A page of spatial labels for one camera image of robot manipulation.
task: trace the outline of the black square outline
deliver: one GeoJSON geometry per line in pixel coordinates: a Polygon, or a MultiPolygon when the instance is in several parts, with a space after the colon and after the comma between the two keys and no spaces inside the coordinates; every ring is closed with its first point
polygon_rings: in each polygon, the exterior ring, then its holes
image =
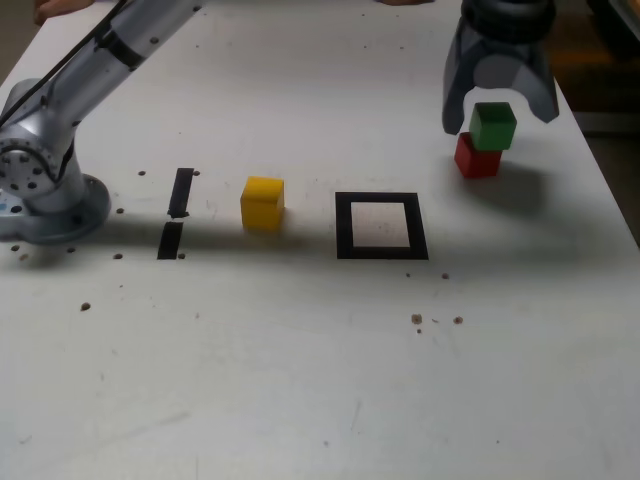
{"type": "Polygon", "coordinates": [[[417,193],[336,192],[336,246],[341,260],[428,260],[417,193]],[[352,203],[402,203],[407,221],[408,247],[355,247],[352,203]]]}

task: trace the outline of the black cable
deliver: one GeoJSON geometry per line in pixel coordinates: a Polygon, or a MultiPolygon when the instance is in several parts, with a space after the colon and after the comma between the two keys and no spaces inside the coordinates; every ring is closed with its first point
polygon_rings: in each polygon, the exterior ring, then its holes
{"type": "Polygon", "coordinates": [[[49,73],[47,73],[44,77],[42,77],[42,79],[38,81],[38,83],[36,83],[33,87],[29,89],[28,92],[26,92],[22,97],[20,97],[20,100],[18,100],[7,111],[7,113],[5,113],[4,115],[2,115],[2,117],[0,117],[0,128],[2,128],[5,123],[7,123],[7,120],[9,120],[20,109],[20,107],[25,104],[27,100],[29,100],[38,90],[40,90],[49,80],[51,80],[55,76],[55,74],[62,69],[62,67],[64,67],[67,63],[69,63],[69,61],[73,57],[75,57],[78,54],[78,52],[87,43],[91,41],[92,38],[96,36],[97,32],[99,32],[101,29],[104,29],[105,26],[108,25],[111,22],[111,20],[113,20],[116,17],[116,15],[118,15],[118,13],[120,13],[120,10],[122,10],[122,8],[125,6],[127,2],[128,0],[119,0],[118,3],[107,14],[107,16],[104,17],[102,20],[100,20],[100,23],[98,23],[98,25],[96,25],[93,28],[93,30],[91,30],[80,41],[80,43],[78,43],[75,47],[73,47],[71,51],[67,53],[67,55],[65,55],[65,57],[62,60],[60,60],[60,62],[58,62],[58,64],[55,67],[53,67],[49,73]]]}

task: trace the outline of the yellow cube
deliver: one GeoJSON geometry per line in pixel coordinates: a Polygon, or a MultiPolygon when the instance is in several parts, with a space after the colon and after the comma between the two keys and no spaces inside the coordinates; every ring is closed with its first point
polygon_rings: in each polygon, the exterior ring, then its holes
{"type": "Polygon", "coordinates": [[[284,180],[249,177],[240,206],[244,228],[277,231],[284,212],[284,180]]]}

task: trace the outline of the finger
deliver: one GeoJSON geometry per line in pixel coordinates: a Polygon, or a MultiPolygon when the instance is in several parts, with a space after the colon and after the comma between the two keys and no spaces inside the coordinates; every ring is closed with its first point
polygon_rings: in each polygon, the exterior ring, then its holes
{"type": "Polygon", "coordinates": [[[40,7],[42,4],[47,3],[49,0],[33,0],[33,22],[36,25],[42,26],[44,23],[44,18],[39,13],[40,7]]]}
{"type": "Polygon", "coordinates": [[[378,0],[385,5],[399,7],[401,5],[421,5],[423,3],[432,3],[434,0],[378,0]]]}
{"type": "Polygon", "coordinates": [[[36,11],[36,18],[39,17],[46,20],[47,18],[81,10],[92,3],[93,0],[49,0],[40,5],[36,11]]]}

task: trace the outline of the green cube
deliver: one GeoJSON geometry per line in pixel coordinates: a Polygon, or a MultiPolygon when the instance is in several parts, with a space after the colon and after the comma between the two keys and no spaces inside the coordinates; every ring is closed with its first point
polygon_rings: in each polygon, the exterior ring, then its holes
{"type": "Polygon", "coordinates": [[[473,146],[480,152],[508,150],[516,123],[508,103],[476,103],[469,124],[473,146]]]}

